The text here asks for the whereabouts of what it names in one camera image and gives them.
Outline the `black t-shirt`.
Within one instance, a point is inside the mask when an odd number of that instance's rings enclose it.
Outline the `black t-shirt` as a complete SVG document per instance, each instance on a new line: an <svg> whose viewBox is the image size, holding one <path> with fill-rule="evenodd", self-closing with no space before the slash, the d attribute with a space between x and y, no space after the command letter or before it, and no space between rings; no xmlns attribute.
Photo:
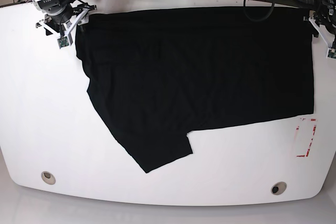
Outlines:
<svg viewBox="0 0 336 224"><path fill-rule="evenodd" d="M76 53L94 109L149 173L192 154L189 132L314 112L308 9L254 23L241 7L93 14Z"/></svg>

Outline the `red tape rectangle marking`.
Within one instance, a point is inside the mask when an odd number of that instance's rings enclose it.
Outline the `red tape rectangle marking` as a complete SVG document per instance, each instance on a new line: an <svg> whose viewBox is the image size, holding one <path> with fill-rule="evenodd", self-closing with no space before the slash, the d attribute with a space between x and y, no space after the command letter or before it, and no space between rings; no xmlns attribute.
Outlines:
<svg viewBox="0 0 336 224"><path fill-rule="evenodd" d="M300 118L293 146L295 157L308 157L316 127L317 119Z"/></svg>

